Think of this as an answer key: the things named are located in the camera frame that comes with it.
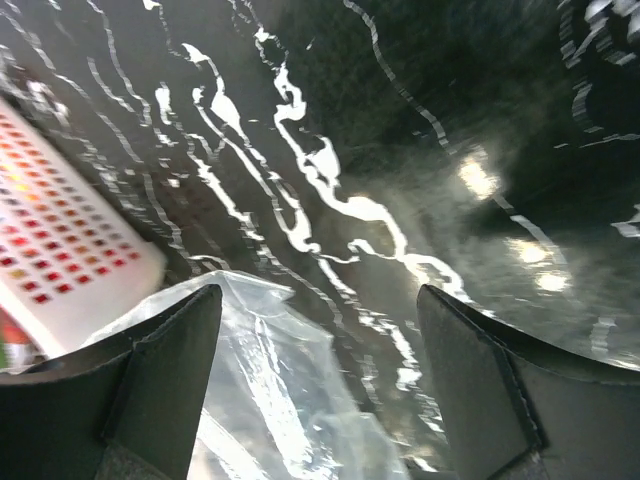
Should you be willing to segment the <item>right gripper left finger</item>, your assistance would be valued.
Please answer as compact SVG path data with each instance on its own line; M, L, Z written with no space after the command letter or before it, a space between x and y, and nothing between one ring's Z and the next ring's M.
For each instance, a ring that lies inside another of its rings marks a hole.
M2 478L186 478L222 298L206 285L88 347L2 374Z

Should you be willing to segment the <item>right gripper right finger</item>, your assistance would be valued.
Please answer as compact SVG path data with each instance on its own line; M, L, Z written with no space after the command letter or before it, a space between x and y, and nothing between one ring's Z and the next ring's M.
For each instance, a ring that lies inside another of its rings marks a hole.
M451 449L447 479L636 479L639 374L424 285L418 320Z

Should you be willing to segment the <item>clear zip bag orange zipper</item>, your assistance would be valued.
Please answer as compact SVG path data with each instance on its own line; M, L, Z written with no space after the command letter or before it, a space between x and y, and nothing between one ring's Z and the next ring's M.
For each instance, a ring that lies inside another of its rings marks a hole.
M154 293L93 332L91 345L205 285L222 290L221 326L188 472L191 479L406 479L397 448L361 412L333 337L286 301L291 288L215 271Z

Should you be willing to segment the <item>red strawberry bunch with leaves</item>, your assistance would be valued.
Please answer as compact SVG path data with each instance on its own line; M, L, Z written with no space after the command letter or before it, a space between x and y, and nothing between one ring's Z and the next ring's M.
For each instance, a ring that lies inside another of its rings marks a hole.
M4 309L1 310L1 337L11 368L26 367L33 363L35 349L31 339Z

